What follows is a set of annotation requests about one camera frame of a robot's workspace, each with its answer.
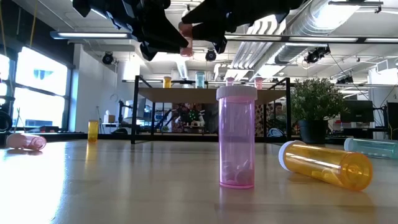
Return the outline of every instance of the window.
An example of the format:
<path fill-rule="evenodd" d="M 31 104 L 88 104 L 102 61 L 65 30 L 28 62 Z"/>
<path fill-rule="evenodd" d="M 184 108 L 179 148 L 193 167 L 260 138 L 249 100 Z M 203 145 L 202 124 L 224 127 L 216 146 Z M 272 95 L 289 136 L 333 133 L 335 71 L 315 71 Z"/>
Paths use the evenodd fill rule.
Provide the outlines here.
<path fill-rule="evenodd" d="M 16 82 L 64 96 L 68 68 L 26 47 L 18 54 Z"/>
<path fill-rule="evenodd" d="M 14 114 L 12 125 L 16 125 L 18 118 L 17 108 L 25 127 L 58 126 L 62 127 L 62 114 L 65 99 L 60 96 L 50 96 L 23 88 L 15 89 Z"/>
<path fill-rule="evenodd" d="M 0 55 L 0 78 L 2 80 L 7 80 L 10 70 L 10 59 L 4 55 Z M 0 83 L 0 96 L 5 96 L 7 94 L 7 85 L 5 83 Z M 5 103 L 5 99 L 0 99 L 0 105 Z"/>
<path fill-rule="evenodd" d="M 18 54 L 12 125 L 36 128 L 62 126 L 67 97 L 68 68 L 24 47 Z"/>
<path fill-rule="evenodd" d="M 0 55 L 0 78 L 7 80 L 10 70 L 10 59 L 4 55 Z"/>

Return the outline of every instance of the white bottle cap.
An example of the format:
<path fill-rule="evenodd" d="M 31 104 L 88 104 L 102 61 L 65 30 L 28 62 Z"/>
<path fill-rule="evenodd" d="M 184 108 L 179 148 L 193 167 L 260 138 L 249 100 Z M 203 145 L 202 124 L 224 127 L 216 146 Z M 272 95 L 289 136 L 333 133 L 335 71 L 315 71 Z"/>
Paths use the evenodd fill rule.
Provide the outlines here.
<path fill-rule="evenodd" d="M 304 144 L 305 145 L 304 142 L 296 140 L 296 141 L 288 141 L 287 143 L 283 144 L 282 147 L 280 147 L 279 156 L 278 156 L 279 157 L 279 163 L 287 171 L 290 171 L 290 170 L 285 165 L 284 155 L 285 155 L 285 151 L 286 151 L 287 147 L 289 147 L 292 144 Z"/>
<path fill-rule="evenodd" d="M 346 141 L 344 142 L 344 150 L 349 152 L 352 151 L 353 144 L 354 144 L 354 138 L 347 138 Z"/>
<path fill-rule="evenodd" d="M 244 85 L 222 86 L 217 89 L 217 100 L 231 96 L 249 97 L 257 100 L 257 89 L 253 86 Z"/>

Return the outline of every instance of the security camera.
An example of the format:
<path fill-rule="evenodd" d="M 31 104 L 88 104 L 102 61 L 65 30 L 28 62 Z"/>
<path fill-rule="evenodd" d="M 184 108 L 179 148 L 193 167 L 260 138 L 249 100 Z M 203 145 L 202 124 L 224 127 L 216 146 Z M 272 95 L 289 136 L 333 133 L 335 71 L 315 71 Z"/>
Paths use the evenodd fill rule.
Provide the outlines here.
<path fill-rule="evenodd" d="M 111 65 L 114 62 L 113 52 L 105 52 L 105 56 L 102 58 L 102 62 L 105 65 Z"/>
<path fill-rule="evenodd" d="M 209 49 L 206 54 L 206 61 L 213 62 L 214 60 L 216 60 L 216 58 L 217 58 L 216 52 L 213 49 Z"/>
<path fill-rule="evenodd" d="M 354 79 L 352 75 L 345 75 L 337 79 L 336 84 L 346 84 L 346 83 L 354 83 Z"/>
<path fill-rule="evenodd" d="M 325 57 L 325 55 L 330 54 L 329 45 L 327 47 L 317 47 L 314 51 L 308 53 L 304 58 L 307 63 L 317 63 L 319 60 Z"/>

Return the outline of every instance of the table surface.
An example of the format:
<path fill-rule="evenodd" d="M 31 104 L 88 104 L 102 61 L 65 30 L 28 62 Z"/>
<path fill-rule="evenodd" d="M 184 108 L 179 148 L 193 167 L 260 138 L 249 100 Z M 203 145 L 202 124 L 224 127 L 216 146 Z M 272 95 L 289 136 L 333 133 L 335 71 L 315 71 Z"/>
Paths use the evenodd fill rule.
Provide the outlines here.
<path fill-rule="evenodd" d="M 156 103 L 217 103 L 216 92 L 217 89 L 140 88 L 138 94 Z M 285 95 L 285 90 L 258 90 L 256 104 L 268 104 Z"/>
<path fill-rule="evenodd" d="M 283 170 L 256 144 L 256 186 L 218 185 L 212 142 L 49 143 L 0 149 L 0 223 L 397 223 L 398 161 L 354 192 Z"/>

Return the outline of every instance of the potted plant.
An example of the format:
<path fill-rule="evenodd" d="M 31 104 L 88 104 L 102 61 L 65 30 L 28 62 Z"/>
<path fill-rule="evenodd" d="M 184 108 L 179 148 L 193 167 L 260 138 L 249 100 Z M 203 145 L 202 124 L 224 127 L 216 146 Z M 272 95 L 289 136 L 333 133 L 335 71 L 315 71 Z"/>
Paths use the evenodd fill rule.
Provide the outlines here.
<path fill-rule="evenodd" d="M 327 78 L 307 79 L 295 84 L 292 114 L 298 120 L 303 142 L 324 144 L 328 120 L 344 110 L 343 95 Z"/>

